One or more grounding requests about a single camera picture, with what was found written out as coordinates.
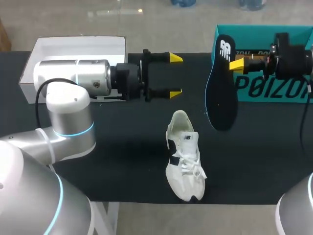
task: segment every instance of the new balance logo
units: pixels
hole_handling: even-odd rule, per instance
[[[224,40],[221,40],[220,55],[230,62],[230,44]]]

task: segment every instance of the shoelace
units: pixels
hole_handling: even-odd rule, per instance
[[[202,176],[204,179],[207,178],[203,168],[200,165],[200,158],[196,154],[183,154],[181,151],[177,151],[180,156],[179,163],[181,164],[181,170],[183,173],[193,173],[198,179]]]

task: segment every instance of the shoe tongue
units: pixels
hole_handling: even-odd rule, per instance
[[[197,132],[182,132],[180,135],[180,148],[183,154],[195,154],[197,151],[199,135]]]

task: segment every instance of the black cable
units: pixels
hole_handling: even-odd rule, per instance
[[[304,77],[301,77],[301,79],[306,82],[306,84],[307,84],[307,91],[308,91],[308,99],[307,99],[307,102],[306,102],[306,104],[304,106],[304,111],[303,111],[303,115],[302,115],[301,123],[300,123],[300,144],[301,144],[302,152],[306,155],[306,152],[305,152],[305,149],[304,149],[304,145],[303,145],[303,128],[304,128],[305,118],[307,116],[308,107],[309,107],[309,103],[310,103],[311,81],[308,81]]]
[[[45,85],[47,85],[51,82],[67,82],[67,83],[70,83],[73,85],[77,85],[75,82],[68,80],[66,78],[52,78],[52,79],[49,79],[49,80],[43,82],[43,84],[40,85],[40,87],[37,90],[36,100],[35,100],[35,112],[36,112],[37,128],[41,128],[40,120],[39,120],[39,111],[38,111],[38,100],[39,100],[40,92],[44,88]]]

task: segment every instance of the robotic arm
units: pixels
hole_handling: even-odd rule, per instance
[[[290,45],[287,33],[276,34],[274,41],[268,56],[256,60],[244,57],[231,62],[229,69],[243,74],[263,71],[265,80],[273,74],[277,79],[304,79],[308,84],[308,93],[311,93],[312,79],[307,81],[304,76],[313,76],[313,49],[305,50],[304,45]],[[302,180],[279,200],[275,213],[279,235],[313,234],[312,177],[313,174]]]
[[[172,53],[144,50],[139,65],[106,60],[42,61],[34,84],[46,98],[51,127],[0,138],[0,230],[4,235],[93,235],[90,200],[46,165],[87,155],[96,144],[90,98],[117,89],[122,100],[172,98],[181,89],[152,90],[151,62],[180,62]],[[62,78],[62,82],[51,79]]]

